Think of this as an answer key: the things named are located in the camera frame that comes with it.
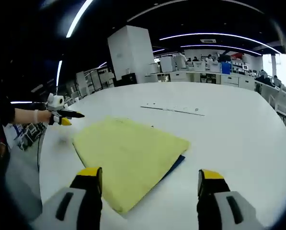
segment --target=human arm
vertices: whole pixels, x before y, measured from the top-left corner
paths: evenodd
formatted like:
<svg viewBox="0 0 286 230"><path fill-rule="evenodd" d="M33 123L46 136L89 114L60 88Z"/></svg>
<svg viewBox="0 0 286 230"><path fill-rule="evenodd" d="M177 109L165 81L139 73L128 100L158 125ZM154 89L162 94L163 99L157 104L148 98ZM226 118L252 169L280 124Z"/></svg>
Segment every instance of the human arm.
<svg viewBox="0 0 286 230"><path fill-rule="evenodd" d="M15 108L15 117L13 124L29 124L35 123L34 120L34 110L24 110ZM37 122L47 122L49 123L51 117L51 112L48 110L37 111Z"/></svg>

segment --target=ceiling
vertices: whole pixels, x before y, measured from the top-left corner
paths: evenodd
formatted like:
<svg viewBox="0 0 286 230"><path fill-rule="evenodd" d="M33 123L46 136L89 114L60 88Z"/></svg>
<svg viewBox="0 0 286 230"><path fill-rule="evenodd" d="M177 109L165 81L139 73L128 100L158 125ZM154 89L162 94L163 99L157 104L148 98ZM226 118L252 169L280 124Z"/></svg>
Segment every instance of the ceiling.
<svg viewBox="0 0 286 230"><path fill-rule="evenodd" d="M66 34L85 0L12 3L5 10L7 20L0 23L0 59L3 60L0 68L6 73L2 78L8 94L14 100L29 100L33 97L29 92L39 84L50 88L48 91L54 90L60 60L63 64L59 85L74 79L76 72L92 69L105 61L110 65L107 37L126 24L148 29L153 49L165 48L162 53L181 51L183 48L180 46L184 45L202 44L200 39L206 38L216 39L216 45L248 50L259 46L244 39L220 35L159 40L187 33L227 33L266 44L279 40L265 14L230 1L180 1L158 7L127 22L139 13L169 1L93 0L70 38L66 38ZM276 12L275 7L266 8L264 1L242 2L268 12L268 15L271 13L275 18L285 13L278 11L280 6L276 7ZM275 48L284 52L282 47ZM274 53L268 48L257 52Z"/></svg>

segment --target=desk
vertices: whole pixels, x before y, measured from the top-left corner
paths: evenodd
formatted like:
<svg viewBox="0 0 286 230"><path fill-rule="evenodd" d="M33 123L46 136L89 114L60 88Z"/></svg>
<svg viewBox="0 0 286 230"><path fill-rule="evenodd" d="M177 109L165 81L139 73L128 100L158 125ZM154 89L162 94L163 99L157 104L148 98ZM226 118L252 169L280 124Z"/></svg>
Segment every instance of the desk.
<svg viewBox="0 0 286 230"><path fill-rule="evenodd" d="M205 116L141 108L147 103L200 108ZM286 127L256 92L196 82L145 83L105 89L69 107L85 118L48 126L40 158L46 202L83 168L71 137L106 116L127 117L191 142L186 159L131 211L120 216L103 200L101 229L198 229L198 170L222 174L269 226L286 208Z"/></svg>

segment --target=yellow towel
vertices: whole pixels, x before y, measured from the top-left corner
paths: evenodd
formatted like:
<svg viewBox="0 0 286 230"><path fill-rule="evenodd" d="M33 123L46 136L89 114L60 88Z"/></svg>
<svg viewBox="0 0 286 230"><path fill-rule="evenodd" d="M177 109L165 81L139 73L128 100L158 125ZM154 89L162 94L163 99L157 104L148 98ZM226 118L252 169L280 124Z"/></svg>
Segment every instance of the yellow towel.
<svg viewBox="0 0 286 230"><path fill-rule="evenodd" d="M73 144L85 167L103 168L103 197L119 213L136 205L189 147L153 127L114 118L83 129Z"/></svg>

